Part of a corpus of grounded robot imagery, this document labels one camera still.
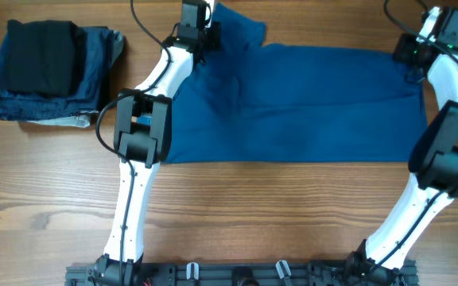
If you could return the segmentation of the blue polo shirt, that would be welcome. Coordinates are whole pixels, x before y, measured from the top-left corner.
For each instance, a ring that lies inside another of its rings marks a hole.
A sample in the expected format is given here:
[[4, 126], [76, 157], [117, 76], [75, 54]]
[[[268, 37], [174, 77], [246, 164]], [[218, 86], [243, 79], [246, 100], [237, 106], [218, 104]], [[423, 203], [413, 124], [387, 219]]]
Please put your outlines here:
[[266, 27], [215, 8], [221, 48], [172, 107], [171, 164], [406, 161], [427, 120], [422, 86], [386, 52], [266, 44]]

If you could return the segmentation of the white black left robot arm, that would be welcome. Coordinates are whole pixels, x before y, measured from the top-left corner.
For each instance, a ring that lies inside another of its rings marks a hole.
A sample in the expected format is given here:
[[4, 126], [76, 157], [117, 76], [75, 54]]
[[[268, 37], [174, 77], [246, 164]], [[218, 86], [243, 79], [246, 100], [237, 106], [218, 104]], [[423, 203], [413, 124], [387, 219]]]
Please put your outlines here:
[[178, 87], [220, 47], [221, 25], [179, 24], [162, 42], [161, 58], [145, 81], [123, 89], [109, 107], [116, 109], [113, 145], [120, 159], [120, 185], [110, 237], [89, 280], [96, 285], [143, 285], [144, 224], [154, 178], [169, 154], [172, 101]]

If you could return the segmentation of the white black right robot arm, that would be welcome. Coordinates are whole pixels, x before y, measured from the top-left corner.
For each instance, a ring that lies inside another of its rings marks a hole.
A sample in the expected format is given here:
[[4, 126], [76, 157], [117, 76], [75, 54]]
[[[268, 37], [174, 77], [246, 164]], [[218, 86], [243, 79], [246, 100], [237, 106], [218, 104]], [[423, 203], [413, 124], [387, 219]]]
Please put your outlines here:
[[394, 58], [421, 72], [434, 88], [439, 112], [409, 158], [409, 180], [384, 223], [339, 267], [347, 285], [404, 285], [406, 255], [431, 221], [458, 198], [458, 47], [404, 33]]

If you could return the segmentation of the light grey folded garment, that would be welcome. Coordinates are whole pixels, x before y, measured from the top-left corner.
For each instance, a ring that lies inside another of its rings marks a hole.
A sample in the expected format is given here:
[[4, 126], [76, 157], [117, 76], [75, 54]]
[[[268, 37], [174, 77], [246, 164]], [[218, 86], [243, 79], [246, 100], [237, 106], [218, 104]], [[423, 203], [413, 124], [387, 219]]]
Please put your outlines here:
[[[123, 51], [124, 48], [124, 36], [120, 31], [114, 30], [112, 40], [112, 55], [111, 55], [111, 64], [113, 66], [117, 58]], [[29, 123], [34, 123], [43, 126], [63, 126], [63, 127], [76, 127], [76, 128], [86, 128], [91, 124], [91, 115], [90, 114], [81, 114], [74, 115], [64, 118], [55, 118], [47, 119], [40, 121], [29, 121]]]

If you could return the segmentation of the black folded garment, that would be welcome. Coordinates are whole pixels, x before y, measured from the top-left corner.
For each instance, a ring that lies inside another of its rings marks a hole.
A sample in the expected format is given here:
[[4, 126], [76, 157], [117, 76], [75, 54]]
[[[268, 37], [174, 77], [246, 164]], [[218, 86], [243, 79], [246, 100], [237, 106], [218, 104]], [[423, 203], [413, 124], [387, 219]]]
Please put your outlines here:
[[67, 97], [83, 74], [86, 33], [71, 21], [7, 22], [1, 87]]

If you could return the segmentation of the dark blue folded garment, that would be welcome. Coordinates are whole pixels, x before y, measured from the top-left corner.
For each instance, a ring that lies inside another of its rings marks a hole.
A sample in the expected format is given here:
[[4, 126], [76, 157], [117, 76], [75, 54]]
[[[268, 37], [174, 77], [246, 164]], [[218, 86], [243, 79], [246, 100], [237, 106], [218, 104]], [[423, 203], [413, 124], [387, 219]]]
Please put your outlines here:
[[[109, 71], [124, 46], [118, 30], [85, 27], [87, 51], [80, 84], [73, 95], [52, 97], [37, 93], [5, 90], [0, 84], [0, 120], [41, 121], [76, 115], [96, 114], [108, 100]], [[0, 47], [0, 81], [2, 67], [10, 52], [9, 38]]]

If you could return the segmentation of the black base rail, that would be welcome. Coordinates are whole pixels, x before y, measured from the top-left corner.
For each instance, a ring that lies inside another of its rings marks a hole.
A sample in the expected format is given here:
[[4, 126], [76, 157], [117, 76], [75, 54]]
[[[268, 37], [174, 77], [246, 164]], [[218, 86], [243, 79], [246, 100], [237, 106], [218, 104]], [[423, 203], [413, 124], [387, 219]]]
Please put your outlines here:
[[[105, 265], [72, 265], [66, 268], [64, 285], [121, 285], [119, 282], [118, 263]], [[130, 282], [124, 278], [123, 285], [390, 285], [418, 286], [419, 277], [415, 261], [406, 260], [393, 279], [379, 279], [376, 271], [369, 278], [362, 279], [363, 274], [356, 274], [344, 279], [343, 261], [310, 261], [309, 263], [289, 263], [279, 261], [264, 264], [198, 264], [186, 265], [145, 263], [134, 268]]]

